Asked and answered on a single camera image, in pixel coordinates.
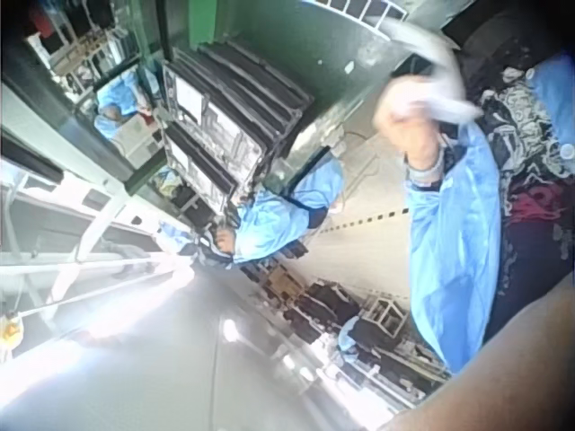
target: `wristwatch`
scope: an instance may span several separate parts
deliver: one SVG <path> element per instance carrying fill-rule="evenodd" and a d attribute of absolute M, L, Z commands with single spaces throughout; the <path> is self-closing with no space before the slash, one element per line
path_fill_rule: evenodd
<path fill-rule="evenodd" d="M 419 188 L 430 188 L 441 182 L 441 180 L 429 181 L 429 178 L 443 178 L 443 158 L 444 149 L 442 146 L 439 147 L 438 159 L 430 168 L 422 171 L 419 169 L 414 169 L 410 166 L 407 160 L 407 155 L 405 156 L 405 164 L 407 165 L 408 179 L 413 183 L 413 185 Z"/>

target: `window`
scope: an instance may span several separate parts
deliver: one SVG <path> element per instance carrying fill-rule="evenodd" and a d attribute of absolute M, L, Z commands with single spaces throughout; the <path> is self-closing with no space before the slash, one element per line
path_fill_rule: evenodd
<path fill-rule="evenodd" d="M 400 6 L 385 0 L 312 0 L 312 3 L 344 15 L 384 37 L 385 34 L 379 30 L 384 18 L 403 21 L 407 16 Z"/>

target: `dashed floor line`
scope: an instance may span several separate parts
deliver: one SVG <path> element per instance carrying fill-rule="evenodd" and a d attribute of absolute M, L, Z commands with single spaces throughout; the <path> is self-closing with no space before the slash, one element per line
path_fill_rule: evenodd
<path fill-rule="evenodd" d="M 353 222 L 347 222 L 344 224 L 338 224 L 335 226 L 331 226 L 331 227 L 327 227 L 325 229 L 322 229 L 320 231 L 320 233 L 328 233 L 328 232 L 333 232 L 333 231 L 339 231 L 341 229 L 348 229 L 350 227 L 355 227 L 357 226 L 361 226 L 363 224 L 369 224 L 369 223 L 374 223 L 375 221 L 381 221 L 387 218 L 392 218 L 395 216 L 401 216 L 401 215 L 405 215 L 408 214 L 410 212 L 409 208 L 404 208 L 402 210 L 402 212 L 400 213 L 399 211 L 391 211 L 387 214 L 379 214 L 379 215 L 372 215 L 368 218 L 360 218 L 359 220 L 353 221 Z"/>

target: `blue smock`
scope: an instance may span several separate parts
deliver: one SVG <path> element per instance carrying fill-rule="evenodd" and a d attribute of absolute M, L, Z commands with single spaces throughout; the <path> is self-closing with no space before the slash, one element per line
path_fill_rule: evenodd
<path fill-rule="evenodd" d="M 192 242 L 191 235 L 187 232 L 181 231 L 166 222 L 160 222 L 160 232 L 163 238 L 170 242 L 173 249 L 180 252 L 187 244 Z"/>
<path fill-rule="evenodd" d="M 310 208 L 328 208 L 343 190 L 340 162 L 327 153 L 297 184 L 293 199 Z M 235 233 L 234 262 L 262 259 L 300 238 L 309 225 L 307 210 L 269 190 L 250 206 L 239 206 L 241 224 Z"/>
<path fill-rule="evenodd" d="M 136 86 L 137 76 L 135 71 L 132 70 L 122 74 L 97 92 L 98 106 L 101 109 L 113 103 L 119 106 L 123 116 L 135 114 L 137 112 L 136 96 L 134 96 Z M 112 139 L 122 122 L 98 115 L 93 124 L 105 137 Z"/>
<path fill-rule="evenodd" d="M 338 335 L 338 346 L 341 350 L 341 357 L 345 362 L 353 363 L 358 360 L 359 354 L 350 353 L 348 352 L 349 349 L 355 347 L 356 340 L 349 336 L 351 330 L 358 322 L 359 316 L 352 317 L 348 321 L 346 321 L 343 326 L 341 327 L 340 334 Z"/>
<path fill-rule="evenodd" d="M 568 143 L 562 140 L 573 138 L 575 124 L 571 59 L 558 56 L 543 62 L 529 83 L 547 108 L 560 144 Z M 458 141 L 466 153 L 439 191 L 413 186 L 408 191 L 411 311 L 421 335 L 452 373 L 482 347 L 500 265 L 497 166 L 475 123 L 460 128 Z"/>

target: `hand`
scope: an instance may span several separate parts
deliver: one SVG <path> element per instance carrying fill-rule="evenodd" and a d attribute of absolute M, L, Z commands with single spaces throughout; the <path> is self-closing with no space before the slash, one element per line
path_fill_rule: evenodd
<path fill-rule="evenodd" d="M 413 107 L 407 117 L 398 117 L 394 107 L 414 85 L 424 81 L 424 77 L 412 75 L 394 79 L 385 88 L 373 119 L 377 131 L 406 153 L 409 165 L 419 171 L 431 168 L 438 159 L 438 124 L 425 116 L 422 107 Z"/>
<path fill-rule="evenodd" d="M 235 231 L 227 227 L 219 227 L 216 231 L 216 245 L 220 251 L 227 254 L 235 253 Z"/>
<path fill-rule="evenodd" d="M 137 105 L 136 110 L 147 117 L 152 116 L 152 106 L 149 103 L 146 105 Z"/>

